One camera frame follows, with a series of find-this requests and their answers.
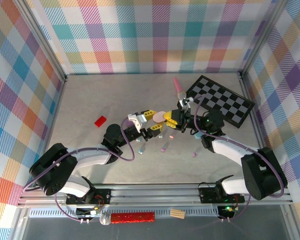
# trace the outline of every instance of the chessboard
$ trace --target chessboard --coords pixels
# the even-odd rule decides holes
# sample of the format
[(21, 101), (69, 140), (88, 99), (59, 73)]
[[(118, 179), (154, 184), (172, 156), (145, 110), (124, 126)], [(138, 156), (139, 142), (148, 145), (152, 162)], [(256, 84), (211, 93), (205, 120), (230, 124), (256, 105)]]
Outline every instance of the chessboard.
[[(205, 98), (201, 106), (208, 111), (220, 110), (223, 119), (237, 128), (240, 128), (255, 105), (249, 99), (202, 75), (186, 91), (186, 95), (188, 98), (196, 98), (203, 94), (205, 94)], [(199, 104), (200, 99), (196, 99), (194, 102)]]

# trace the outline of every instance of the colorful checkered backdrop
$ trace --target colorful checkered backdrop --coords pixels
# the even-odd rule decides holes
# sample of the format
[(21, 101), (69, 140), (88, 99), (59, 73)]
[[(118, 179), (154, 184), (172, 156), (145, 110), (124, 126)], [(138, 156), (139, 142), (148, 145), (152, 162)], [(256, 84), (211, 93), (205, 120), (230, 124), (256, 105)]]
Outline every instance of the colorful checkered backdrop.
[(65, 71), (237, 72), (276, 0), (27, 0)]
[(300, 0), (290, 0), (253, 68), (249, 93), (300, 219)]
[(43, 150), (61, 84), (13, 0), (0, 0), (0, 240)]

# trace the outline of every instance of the wooden block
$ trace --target wooden block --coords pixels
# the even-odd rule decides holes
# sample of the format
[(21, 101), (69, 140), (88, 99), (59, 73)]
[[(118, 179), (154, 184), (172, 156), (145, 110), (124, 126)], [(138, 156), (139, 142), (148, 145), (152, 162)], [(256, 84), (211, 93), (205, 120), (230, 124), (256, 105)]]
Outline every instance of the wooden block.
[(170, 216), (179, 219), (185, 219), (186, 212), (178, 209), (171, 209)]

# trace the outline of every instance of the plaid wallpaper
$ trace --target plaid wallpaper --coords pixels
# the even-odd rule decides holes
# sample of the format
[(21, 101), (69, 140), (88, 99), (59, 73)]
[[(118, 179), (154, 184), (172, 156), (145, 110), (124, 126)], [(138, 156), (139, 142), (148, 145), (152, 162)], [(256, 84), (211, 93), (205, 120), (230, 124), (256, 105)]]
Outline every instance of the plaid wallpaper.
[(300, 0), (290, 0), (249, 72), (258, 120), (300, 219)]
[(276, 0), (27, 0), (70, 74), (237, 72)]
[(43, 150), (61, 84), (13, 0), (0, 0), (0, 240)]

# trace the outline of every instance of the sparkly red tube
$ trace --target sparkly red tube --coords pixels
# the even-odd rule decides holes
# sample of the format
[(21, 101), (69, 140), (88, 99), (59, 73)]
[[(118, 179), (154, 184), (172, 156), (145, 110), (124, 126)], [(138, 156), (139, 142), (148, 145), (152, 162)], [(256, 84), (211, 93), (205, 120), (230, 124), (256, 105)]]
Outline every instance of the sparkly red tube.
[(144, 223), (154, 222), (154, 212), (129, 212), (129, 213), (112, 213), (112, 224), (127, 224), (127, 223)]

